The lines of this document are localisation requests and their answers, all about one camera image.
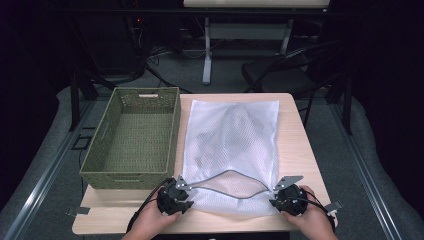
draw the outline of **mesh bag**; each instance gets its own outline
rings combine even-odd
[[[189,200],[203,211],[272,215],[278,101],[193,101],[184,150]]]

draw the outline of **black chair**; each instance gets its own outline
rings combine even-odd
[[[305,48],[300,48],[284,55],[276,55],[260,59],[255,62],[245,63],[242,74],[249,84],[245,93],[290,93],[294,99],[309,96],[303,125],[306,126],[315,92],[331,84],[341,76],[341,73],[331,74],[323,78],[320,76],[324,63],[334,59],[342,50],[340,41],[331,41]],[[303,70],[312,67],[313,74]]]

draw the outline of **basket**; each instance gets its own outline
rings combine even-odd
[[[174,174],[178,88],[115,88],[80,175],[96,189],[152,189]]]

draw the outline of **wooden table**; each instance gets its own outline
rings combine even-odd
[[[182,94],[181,120],[177,144],[174,176],[182,173],[183,152],[187,122],[192,100],[216,102],[254,102],[278,100],[277,147],[279,155],[279,178],[303,175],[300,185],[308,185],[323,205],[330,199],[318,169],[314,154],[303,128],[294,100],[286,93],[252,94]],[[75,234],[125,233],[129,220],[141,206],[147,190],[95,190],[88,186],[81,207],[90,208],[87,215],[78,214],[72,230]],[[206,213],[189,209],[175,224],[163,233],[224,233],[291,231],[296,227],[282,215],[251,217]]]

